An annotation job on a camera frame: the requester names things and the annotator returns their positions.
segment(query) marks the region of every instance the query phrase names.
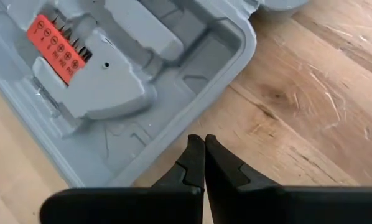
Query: gray plastic tool case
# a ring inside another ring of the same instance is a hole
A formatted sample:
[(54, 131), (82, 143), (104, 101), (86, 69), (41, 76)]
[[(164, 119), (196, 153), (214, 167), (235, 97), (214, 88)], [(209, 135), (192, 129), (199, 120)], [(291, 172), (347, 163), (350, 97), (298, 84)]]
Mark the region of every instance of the gray plastic tool case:
[[(71, 186), (128, 186), (250, 61), (251, 13), (307, 1), (0, 0), (0, 90)], [(26, 36), (39, 14), (91, 52), (68, 86)]]

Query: orange label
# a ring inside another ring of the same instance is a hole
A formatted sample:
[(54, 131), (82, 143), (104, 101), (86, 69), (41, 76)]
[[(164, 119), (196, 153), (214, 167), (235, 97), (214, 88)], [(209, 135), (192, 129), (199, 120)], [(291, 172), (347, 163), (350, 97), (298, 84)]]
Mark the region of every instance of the orange label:
[(35, 19), (27, 37), (67, 85), (73, 75), (85, 66), (81, 56), (44, 15)]

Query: plastic case compartment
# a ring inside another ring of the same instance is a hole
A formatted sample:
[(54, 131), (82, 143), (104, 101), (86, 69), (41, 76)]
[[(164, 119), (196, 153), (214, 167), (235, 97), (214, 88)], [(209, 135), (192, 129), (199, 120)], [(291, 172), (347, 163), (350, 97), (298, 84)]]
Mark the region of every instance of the plastic case compartment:
[[(307, 1), (0, 0), (0, 90), (72, 187), (129, 186), (250, 61), (251, 13)], [(85, 59), (69, 82), (40, 15)]]

